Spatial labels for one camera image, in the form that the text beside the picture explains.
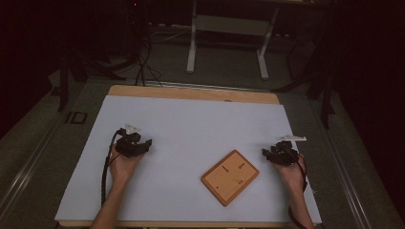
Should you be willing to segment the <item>person's right hand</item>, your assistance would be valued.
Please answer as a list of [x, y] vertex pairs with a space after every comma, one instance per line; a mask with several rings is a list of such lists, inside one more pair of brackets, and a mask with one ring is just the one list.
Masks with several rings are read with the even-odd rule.
[[302, 194], [306, 188], [307, 168], [304, 157], [298, 156], [298, 161], [289, 166], [275, 164], [282, 182], [290, 193]]

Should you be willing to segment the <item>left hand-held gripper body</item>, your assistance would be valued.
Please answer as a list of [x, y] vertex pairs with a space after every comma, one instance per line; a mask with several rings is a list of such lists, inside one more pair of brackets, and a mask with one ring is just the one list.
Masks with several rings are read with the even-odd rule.
[[141, 135], [139, 134], [140, 128], [130, 124], [126, 124], [123, 128], [117, 131], [120, 139], [116, 143], [116, 150], [126, 156], [133, 157], [141, 154], [139, 141]]

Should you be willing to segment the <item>person's left hand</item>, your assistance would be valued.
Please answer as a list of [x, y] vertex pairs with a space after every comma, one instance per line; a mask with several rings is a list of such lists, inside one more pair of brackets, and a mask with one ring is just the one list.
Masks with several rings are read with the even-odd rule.
[[136, 171], [142, 158], [143, 155], [126, 157], [118, 153], [116, 150], [113, 150], [112, 159], [110, 160], [110, 172], [113, 179], [113, 186], [119, 188], [125, 187]]

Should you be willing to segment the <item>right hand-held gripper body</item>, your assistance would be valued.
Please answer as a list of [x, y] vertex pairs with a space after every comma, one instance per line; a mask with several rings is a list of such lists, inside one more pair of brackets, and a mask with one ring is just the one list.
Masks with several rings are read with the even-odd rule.
[[289, 166], [296, 163], [299, 153], [292, 149], [292, 143], [296, 141], [306, 141], [304, 136], [285, 135], [278, 138], [278, 142], [272, 147], [271, 152], [278, 157], [278, 165]]

